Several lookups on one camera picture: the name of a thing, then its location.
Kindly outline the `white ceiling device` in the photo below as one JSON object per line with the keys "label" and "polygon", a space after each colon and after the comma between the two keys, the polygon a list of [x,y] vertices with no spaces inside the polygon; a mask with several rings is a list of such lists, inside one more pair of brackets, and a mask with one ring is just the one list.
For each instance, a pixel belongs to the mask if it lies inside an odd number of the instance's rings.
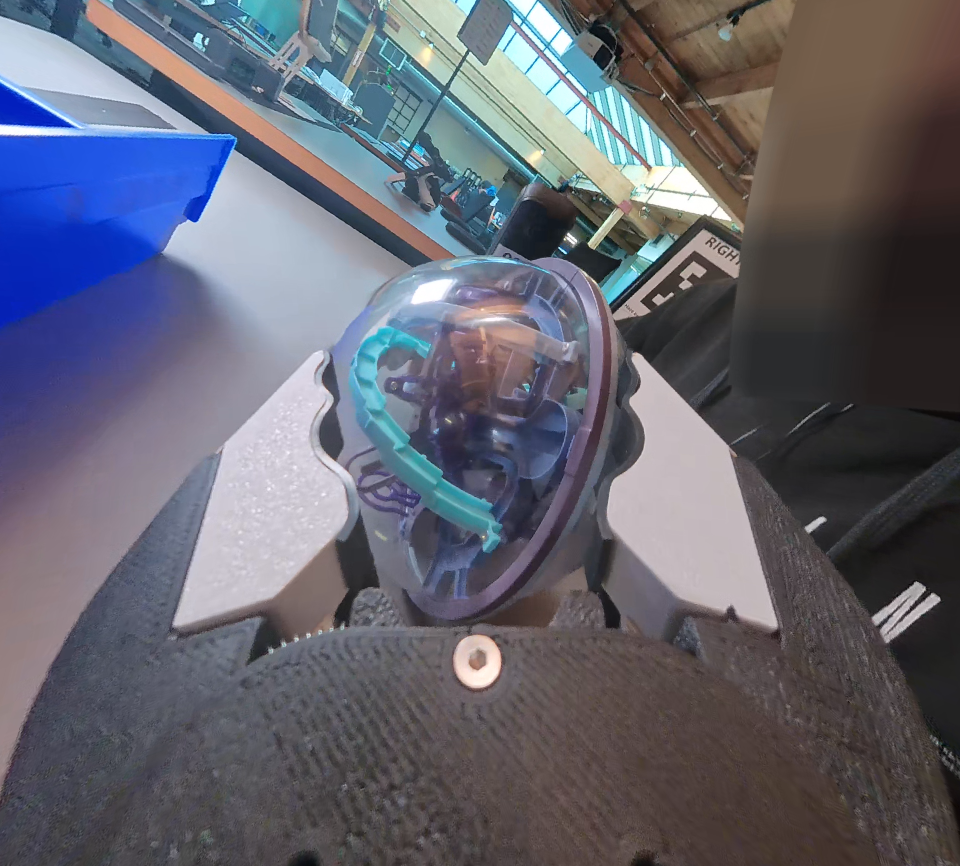
{"label": "white ceiling device", "polygon": [[623,46],[605,21],[596,19],[579,32],[559,59],[586,93],[603,92],[618,79]]}

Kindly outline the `spare hand-held gripper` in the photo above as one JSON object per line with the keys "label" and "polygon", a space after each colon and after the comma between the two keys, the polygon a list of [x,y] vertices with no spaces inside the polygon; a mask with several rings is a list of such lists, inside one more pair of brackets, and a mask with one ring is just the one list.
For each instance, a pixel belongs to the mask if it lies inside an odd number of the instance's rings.
{"label": "spare hand-held gripper", "polygon": [[385,186],[398,190],[423,211],[433,212],[443,203],[442,186],[451,181],[450,166],[439,161],[394,173],[386,178]]}

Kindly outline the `black printed hoodie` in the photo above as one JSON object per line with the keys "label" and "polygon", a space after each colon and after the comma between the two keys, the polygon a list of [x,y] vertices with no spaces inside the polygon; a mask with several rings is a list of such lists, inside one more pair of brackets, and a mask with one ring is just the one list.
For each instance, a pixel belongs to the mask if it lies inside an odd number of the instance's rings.
{"label": "black printed hoodie", "polygon": [[691,404],[851,585],[958,788],[958,414],[781,405],[730,387]]}

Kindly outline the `black fabric chair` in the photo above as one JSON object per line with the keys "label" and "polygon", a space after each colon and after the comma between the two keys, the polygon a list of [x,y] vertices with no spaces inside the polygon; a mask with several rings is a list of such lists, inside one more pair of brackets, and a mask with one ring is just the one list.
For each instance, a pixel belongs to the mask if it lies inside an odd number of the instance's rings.
{"label": "black fabric chair", "polygon": [[576,265],[598,285],[604,284],[621,264],[620,259],[592,248],[588,243],[579,243],[570,248],[565,255],[565,259]]}

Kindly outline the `clear plastic maze ball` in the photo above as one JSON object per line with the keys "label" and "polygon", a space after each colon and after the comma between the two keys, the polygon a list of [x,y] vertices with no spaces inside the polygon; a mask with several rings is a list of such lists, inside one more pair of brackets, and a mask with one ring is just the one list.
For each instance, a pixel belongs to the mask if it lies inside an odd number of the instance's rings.
{"label": "clear plastic maze ball", "polygon": [[338,460],[414,621],[486,620],[594,564],[625,362],[561,258],[431,262],[374,292],[332,348]]}

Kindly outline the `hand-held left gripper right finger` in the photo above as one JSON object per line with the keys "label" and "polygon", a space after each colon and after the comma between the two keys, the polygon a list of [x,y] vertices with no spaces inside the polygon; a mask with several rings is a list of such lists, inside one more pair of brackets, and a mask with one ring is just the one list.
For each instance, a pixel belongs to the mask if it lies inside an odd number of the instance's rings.
{"label": "hand-held left gripper right finger", "polygon": [[779,630],[735,469],[735,456],[638,354],[630,413],[637,458],[611,481],[611,554],[605,590],[645,637],[671,641],[688,616],[736,618],[763,635]]}

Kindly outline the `blue plastic bin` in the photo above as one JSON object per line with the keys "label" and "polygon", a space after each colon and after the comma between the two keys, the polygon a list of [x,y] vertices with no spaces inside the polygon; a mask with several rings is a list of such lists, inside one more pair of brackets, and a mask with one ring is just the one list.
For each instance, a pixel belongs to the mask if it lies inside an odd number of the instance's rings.
{"label": "blue plastic bin", "polygon": [[2,78],[2,327],[161,254],[200,220],[235,143]]}

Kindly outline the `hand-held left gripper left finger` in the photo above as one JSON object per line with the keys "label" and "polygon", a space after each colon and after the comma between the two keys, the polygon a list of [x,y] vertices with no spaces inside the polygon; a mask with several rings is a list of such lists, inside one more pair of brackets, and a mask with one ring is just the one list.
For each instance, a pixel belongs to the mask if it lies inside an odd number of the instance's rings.
{"label": "hand-held left gripper left finger", "polygon": [[173,618],[180,636],[263,618],[284,641],[334,624],[354,480],[327,452],[330,354],[308,357],[225,443]]}

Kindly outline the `black sign stand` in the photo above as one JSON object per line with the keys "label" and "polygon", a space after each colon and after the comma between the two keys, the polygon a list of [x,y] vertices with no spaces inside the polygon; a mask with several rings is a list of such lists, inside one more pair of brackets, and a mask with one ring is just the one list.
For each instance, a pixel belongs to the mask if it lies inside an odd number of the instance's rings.
{"label": "black sign stand", "polygon": [[437,112],[439,105],[447,97],[454,80],[470,56],[486,66],[494,52],[498,49],[507,29],[513,25],[514,11],[507,0],[476,0],[462,23],[457,39],[464,47],[460,60],[455,65],[447,82],[438,93],[438,98],[431,105],[423,123],[400,159],[401,168],[406,168],[407,158],[414,150],[415,143],[426,132],[430,120]]}

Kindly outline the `orange-edged desk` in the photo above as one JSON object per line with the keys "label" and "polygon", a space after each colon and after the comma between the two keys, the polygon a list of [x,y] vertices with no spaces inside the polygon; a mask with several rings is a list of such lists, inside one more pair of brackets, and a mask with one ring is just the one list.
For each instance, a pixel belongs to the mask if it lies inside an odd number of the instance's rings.
{"label": "orange-edged desk", "polygon": [[152,69],[150,93],[404,263],[474,256],[437,211],[425,212],[386,180],[390,167],[348,133],[285,115],[216,80],[126,19],[107,0],[86,17]]}

